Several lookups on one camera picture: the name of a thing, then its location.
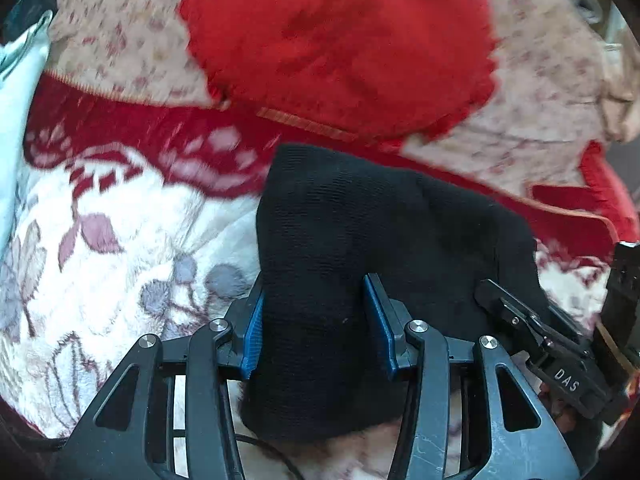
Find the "red ruffled pillow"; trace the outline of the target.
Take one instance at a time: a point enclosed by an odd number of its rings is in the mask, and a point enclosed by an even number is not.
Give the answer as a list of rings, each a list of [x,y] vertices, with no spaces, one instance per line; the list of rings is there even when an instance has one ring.
[[[439,138],[496,90],[488,0],[181,0],[215,103],[354,139]]]
[[[606,161],[604,145],[590,141],[578,169],[583,185],[532,182],[526,185],[527,196],[549,206],[607,218],[619,240],[638,242],[638,211],[623,181]]]

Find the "black knit pants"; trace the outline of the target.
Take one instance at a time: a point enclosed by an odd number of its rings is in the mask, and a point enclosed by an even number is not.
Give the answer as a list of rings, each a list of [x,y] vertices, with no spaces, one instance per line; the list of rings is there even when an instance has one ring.
[[[316,442],[398,419],[406,389],[376,362],[364,277],[443,335],[499,335],[489,278],[550,318],[528,223],[425,174],[307,144],[274,156],[257,209],[262,352],[241,404],[258,437]]]

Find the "red white floral blanket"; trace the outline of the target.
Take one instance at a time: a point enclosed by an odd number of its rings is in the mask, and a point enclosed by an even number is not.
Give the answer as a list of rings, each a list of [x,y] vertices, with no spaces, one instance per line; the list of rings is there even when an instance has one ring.
[[[590,326],[613,247],[607,218],[470,174],[272,122],[242,107],[116,101],[50,74],[32,99],[1,263],[4,414],[57,438],[137,334],[185,335],[228,307],[225,266],[258,272],[255,211],[274,153],[304,142],[489,196],[532,228],[544,290]]]

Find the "grey white fuzzy garment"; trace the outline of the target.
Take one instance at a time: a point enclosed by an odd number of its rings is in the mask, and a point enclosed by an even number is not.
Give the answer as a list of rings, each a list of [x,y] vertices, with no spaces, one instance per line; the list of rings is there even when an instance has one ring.
[[[47,10],[17,40],[1,47],[1,252],[13,226],[18,162],[30,104],[50,52],[52,18],[53,12]]]

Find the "beige floral bed sheet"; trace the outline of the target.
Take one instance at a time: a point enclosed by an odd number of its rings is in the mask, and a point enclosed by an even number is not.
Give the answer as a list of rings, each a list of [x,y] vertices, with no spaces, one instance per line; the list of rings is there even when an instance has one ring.
[[[58,0],[49,72],[119,100],[209,106],[179,1]],[[585,146],[608,133],[608,47],[567,0],[490,2],[499,38],[494,96],[440,140],[410,136],[402,154],[515,194],[530,182],[577,184]]]

